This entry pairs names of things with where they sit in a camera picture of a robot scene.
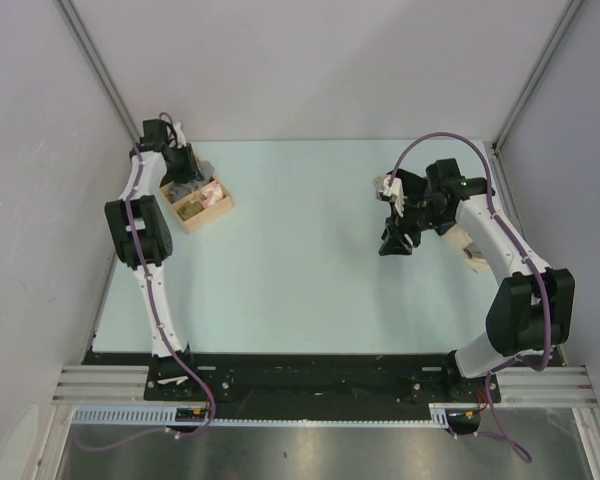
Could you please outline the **wooden compartment organizer box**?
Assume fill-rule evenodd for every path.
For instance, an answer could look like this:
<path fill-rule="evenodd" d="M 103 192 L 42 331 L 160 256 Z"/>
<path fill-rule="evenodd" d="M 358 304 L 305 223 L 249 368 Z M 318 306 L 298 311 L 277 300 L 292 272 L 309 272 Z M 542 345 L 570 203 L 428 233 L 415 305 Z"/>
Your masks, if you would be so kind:
<path fill-rule="evenodd" d="M 201 180 L 174 184 L 164 179 L 160 191 L 170 205 L 181 228 L 192 234 L 228 213 L 234 206 L 233 197 L 216 177 L 213 165 L 193 154 Z"/>

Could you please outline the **grey striped underwear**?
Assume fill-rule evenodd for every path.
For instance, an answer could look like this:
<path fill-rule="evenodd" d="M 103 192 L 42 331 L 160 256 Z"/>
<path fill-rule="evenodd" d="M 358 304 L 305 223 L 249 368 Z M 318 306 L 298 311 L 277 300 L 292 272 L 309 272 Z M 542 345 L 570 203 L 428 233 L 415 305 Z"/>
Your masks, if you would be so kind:
<path fill-rule="evenodd" d="M 213 179 L 215 168 L 209 161 L 206 161 L 206 160 L 198 161 L 197 168 L 198 168 L 198 173 L 199 173 L 199 175 L 198 175 L 199 182 L 209 183 Z"/>

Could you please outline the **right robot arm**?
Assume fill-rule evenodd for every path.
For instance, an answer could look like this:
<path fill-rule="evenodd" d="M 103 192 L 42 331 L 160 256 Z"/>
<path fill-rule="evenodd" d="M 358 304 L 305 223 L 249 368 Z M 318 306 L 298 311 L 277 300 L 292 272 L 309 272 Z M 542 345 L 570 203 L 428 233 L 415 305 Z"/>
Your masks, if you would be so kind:
<path fill-rule="evenodd" d="M 453 354 L 455 367 L 441 376 L 443 393 L 464 401 L 477 378 L 517 360 L 540 368 L 571 330 L 576 282 L 526 243 L 502 211 L 484 177 L 467 178 L 455 159 L 426 168 L 423 176 L 400 169 L 375 178 L 376 197 L 390 206 L 381 235 L 382 256 L 412 254 L 423 232 L 467 234 L 498 284 L 485 331 Z"/>

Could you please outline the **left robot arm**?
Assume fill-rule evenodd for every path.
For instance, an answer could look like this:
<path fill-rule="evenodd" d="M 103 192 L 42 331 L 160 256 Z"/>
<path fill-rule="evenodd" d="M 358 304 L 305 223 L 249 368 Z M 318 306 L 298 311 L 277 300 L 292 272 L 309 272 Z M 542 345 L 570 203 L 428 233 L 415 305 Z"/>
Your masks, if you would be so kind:
<path fill-rule="evenodd" d="M 132 270 L 147 310 L 151 354 L 181 361 L 188 345 L 176 329 L 169 306 L 165 263 L 173 253 L 169 227 L 157 194 L 163 183 L 199 180 L 191 144 L 167 114 L 145 120 L 129 153 L 131 171 L 118 199 L 104 212 L 120 263 Z"/>

